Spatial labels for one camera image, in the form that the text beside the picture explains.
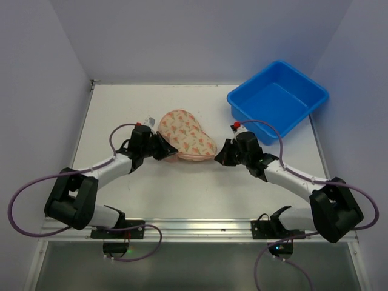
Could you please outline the floral peach laundry bag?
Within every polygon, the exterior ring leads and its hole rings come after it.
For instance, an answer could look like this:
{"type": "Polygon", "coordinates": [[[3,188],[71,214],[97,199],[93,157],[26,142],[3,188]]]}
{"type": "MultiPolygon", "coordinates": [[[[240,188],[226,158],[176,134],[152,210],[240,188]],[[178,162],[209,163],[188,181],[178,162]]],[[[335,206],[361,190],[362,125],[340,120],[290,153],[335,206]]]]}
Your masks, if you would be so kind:
{"type": "Polygon", "coordinates": [[[158,131],[178,150],[176,159],[201,162],[213,159],[217,154],[216,142],[188,111],[179,109],[166,113],[159,123],[158,131]]]}

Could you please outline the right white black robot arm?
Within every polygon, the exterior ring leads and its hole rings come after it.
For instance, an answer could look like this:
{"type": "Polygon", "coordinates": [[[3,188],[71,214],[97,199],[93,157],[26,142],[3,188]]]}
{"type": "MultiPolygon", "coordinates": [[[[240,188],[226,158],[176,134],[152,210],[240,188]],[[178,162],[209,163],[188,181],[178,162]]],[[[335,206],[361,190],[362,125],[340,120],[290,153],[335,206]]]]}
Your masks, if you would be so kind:
{"type": "Polygon", "coordinates": [[[280,186],[309,204],[308,208],[284,206],[264,221],[253,221],[254,238],[281,239],[317,232],[335,243],[364,219],[342,179],[315,180],[312,176],[303,178],[301,172],[292,174],[279,157],[263,152],[252,132],[227,139],[215,161],[227,167],[243,165],[253,177],[280,186]]]}

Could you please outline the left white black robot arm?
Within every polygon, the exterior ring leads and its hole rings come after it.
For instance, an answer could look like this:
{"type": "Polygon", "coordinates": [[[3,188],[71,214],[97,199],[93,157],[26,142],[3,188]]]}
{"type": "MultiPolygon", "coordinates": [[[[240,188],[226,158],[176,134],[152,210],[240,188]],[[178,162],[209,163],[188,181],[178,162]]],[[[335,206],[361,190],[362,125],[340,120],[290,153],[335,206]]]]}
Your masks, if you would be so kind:
{"type": "Polygon", "coordinates": [[[98,190],[114,180],[133,173],[146,158],[157,161],[178,153],[160,134],[146,125],[136,125],[129,139],[113,156],[89,169],[64,168],[44,207],[46,216],[76,230],[87,226],[102,229],[124,227],[125,213],[96,203],[98,190]]]}

